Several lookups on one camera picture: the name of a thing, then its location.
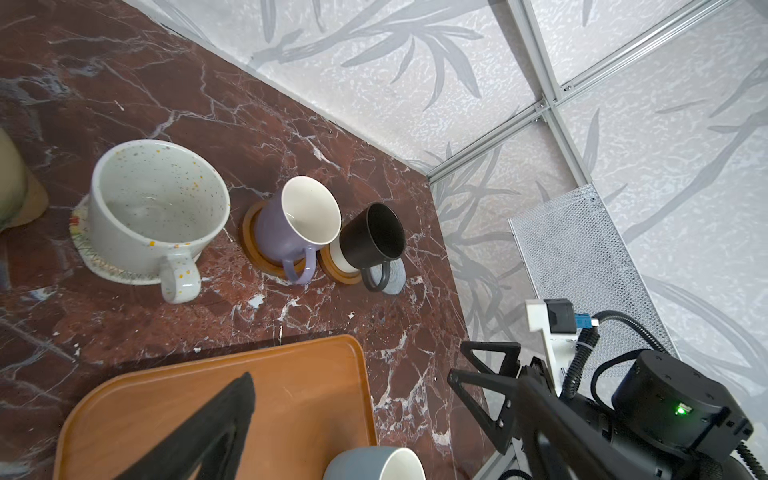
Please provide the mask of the woven patterned round coaster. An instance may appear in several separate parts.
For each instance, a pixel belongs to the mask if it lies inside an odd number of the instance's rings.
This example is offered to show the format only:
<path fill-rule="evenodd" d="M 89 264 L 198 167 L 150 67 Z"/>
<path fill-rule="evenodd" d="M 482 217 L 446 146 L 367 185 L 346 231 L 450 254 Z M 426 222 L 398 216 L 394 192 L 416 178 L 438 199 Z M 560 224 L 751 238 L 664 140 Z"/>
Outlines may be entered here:
<path fill-rule="evenodd" d="M 160 284 L 161 279 L 158 273 L 128 271 L 109 263 L 98 253 L 90 238 L 88 221 L 90 205 L 90 195 L 86 194 L 72 210 L 69 218 L 70 237 L 85 266 L 95 275 L 115 283 L 132 286 Z"/>

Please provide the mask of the orange brown tray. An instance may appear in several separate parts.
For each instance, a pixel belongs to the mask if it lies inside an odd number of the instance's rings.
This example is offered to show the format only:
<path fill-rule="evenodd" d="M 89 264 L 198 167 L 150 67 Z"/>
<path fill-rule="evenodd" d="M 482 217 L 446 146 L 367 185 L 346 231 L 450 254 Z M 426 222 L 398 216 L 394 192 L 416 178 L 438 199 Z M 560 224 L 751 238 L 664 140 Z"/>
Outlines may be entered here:
<path fill-rule="evenodd" d="M 364 354 L 339 335 L 117 376 L 85 396 L 57 442 L 54 478 L 113 479 L 236 378 L 255 390 L 240 479 L 320 479 L 377 443 Z"/>

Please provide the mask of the white speckled mug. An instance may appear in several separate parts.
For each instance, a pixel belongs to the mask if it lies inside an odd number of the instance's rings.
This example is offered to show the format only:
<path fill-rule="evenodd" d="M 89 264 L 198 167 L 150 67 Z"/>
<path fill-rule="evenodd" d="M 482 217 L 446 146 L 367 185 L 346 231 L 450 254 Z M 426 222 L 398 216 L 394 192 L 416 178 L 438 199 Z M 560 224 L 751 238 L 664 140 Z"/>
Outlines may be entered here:
<path fill-rule="evenodd" d="M 158 278 L 166 302 L 186 303 L 200 294 L 196 262 L 230 208 L 223 178 L 200 155 L 166 141 L 128 141 L 93 170 L 89 240 L 108 264 Z"/>

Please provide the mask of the grey round coaster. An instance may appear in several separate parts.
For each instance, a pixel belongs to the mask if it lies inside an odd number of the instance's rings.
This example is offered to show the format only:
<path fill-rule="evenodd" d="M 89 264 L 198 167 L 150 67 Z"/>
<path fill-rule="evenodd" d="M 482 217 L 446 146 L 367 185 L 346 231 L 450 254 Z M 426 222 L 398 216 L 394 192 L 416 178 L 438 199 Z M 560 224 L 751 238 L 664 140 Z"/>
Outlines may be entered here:
<path fill-rule="evenodd" d="M 407 276 L 406 276 L 405 265 L 402 259 L 397 259 L 395 261 L 392 261 L 389 263 L 389 265 L 390 265 L 390 274 L 388 277 L 388 282 L 381 290 L 381 293 L 394 296 L 394 295 L 400 294 L 404 289 Z M 383 269 L 382 265 L 375 265 L 369 269 L 371 285 L 376 286 L 381 282 L 382 269 Z"/>

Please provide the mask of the purple mug white inside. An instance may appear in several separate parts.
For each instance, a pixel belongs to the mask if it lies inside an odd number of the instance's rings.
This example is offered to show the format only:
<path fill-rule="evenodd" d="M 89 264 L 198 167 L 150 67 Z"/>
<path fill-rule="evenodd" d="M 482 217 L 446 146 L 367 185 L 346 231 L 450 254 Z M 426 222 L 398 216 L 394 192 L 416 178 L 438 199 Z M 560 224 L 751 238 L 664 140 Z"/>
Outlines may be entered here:
<path fill-rule="evenodd" d="M 285 196 L 290 203 L 292 224 L 312 244 L 317 266 L 317 252 L 336 239 L 341 230 L 341 213 L 335 197 L 320 181 L 309 176 L 291 178 L 270 200 L 279 196 Z"/>

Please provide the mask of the wooden round coaster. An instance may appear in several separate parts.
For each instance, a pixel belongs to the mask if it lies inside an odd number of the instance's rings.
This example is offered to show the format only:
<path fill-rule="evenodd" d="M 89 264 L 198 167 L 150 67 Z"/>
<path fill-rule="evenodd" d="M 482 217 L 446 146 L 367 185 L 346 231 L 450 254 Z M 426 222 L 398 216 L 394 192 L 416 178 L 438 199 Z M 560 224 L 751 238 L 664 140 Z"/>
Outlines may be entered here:
<path fill-rule="evenodd" d="M 243 223 L 246 252 L 266 273 L 294 284 L 308 284 L 316 269 L 314 250 L 292 224 L 285 196 L 251 207 Z"/>
<path fill-rule="evenodd" d="M 336 266 L 333 261 L 329 246 L 323 247 L 319 251 L 319 254 L 321 268 L 334 281 L 345 285 L 355 285 L 362 282 L 362 275 L 360 272 L 346 273 Z"/>

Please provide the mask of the beige ceramic mug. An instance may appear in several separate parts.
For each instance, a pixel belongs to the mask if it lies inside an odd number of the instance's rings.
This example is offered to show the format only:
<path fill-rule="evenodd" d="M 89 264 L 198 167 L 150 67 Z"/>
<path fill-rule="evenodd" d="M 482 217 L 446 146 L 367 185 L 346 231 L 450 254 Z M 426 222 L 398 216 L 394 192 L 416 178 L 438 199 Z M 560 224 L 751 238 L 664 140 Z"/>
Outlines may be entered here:
<path fill-rule="evenodd" d="M 27 168 L 13 140 L 1 134 L 1 230 L 11 226 L 22 211 L 27 195 Z"/>

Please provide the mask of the black mug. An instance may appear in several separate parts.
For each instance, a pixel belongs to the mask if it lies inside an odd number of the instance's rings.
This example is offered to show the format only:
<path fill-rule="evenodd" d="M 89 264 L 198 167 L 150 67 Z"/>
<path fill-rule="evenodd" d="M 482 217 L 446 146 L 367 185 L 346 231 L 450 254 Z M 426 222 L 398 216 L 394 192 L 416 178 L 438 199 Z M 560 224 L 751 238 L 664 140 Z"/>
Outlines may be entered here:
<path fill-rule="evenodd" d="M 359 273 L 371 292 L 383 291 L 392 278 L 392 264 L 405 251 L 406 240 L 397 214 L 373 203 L 341 228 L 329 245 L 332 264 L 345 276 Z"/>

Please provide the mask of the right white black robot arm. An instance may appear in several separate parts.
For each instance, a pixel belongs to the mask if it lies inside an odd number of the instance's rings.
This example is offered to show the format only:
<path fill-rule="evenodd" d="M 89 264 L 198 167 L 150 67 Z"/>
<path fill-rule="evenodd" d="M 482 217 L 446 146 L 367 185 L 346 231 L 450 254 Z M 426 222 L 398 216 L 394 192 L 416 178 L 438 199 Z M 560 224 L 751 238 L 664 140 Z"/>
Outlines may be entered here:
<path fill-rule="evenodd" d="M 763 479 L 767 472 L 747 446 L 753 427 L 727 388 L 673 357 L 631 316 L 613 310 L 575 311 L 565 299 L 526 306 L 531 331 L 546 355 L 528 365 L 516 342 L 465 341 L 471 369 L 453 369 L 448 382 L 496 450 L 520 441 L 523 479 Z M 609 400 L 580 393 L 599 329 L 621 323 L 644 346 L 600 364 L 629 370 Z"/>

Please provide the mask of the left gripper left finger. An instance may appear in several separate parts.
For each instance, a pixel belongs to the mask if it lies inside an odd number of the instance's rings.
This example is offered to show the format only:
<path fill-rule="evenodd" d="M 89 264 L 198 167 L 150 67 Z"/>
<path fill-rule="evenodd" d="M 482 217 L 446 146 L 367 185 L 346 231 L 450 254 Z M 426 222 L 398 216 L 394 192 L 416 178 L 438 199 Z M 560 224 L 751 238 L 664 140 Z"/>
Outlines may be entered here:
<path fill-rule="evenodd" d="M 234 479 L 255 410 L 249 373 L 230 382 L 120 479 Z"/>

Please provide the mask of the cork flower shaped coaster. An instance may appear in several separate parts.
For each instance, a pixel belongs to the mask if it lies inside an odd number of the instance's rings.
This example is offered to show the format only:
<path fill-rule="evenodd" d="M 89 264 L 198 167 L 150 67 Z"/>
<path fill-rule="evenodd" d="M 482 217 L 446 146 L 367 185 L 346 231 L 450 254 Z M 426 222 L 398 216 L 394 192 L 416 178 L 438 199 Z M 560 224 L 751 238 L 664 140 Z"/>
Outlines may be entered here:
<path fill-rule="evenodd" d="M 16 215 L 9 220 L 6 229 L 31 223 L 40 218 L 49 206 L 46 189 L 31 170 L 26 172 L 27 191 L 24 202 Z"/>

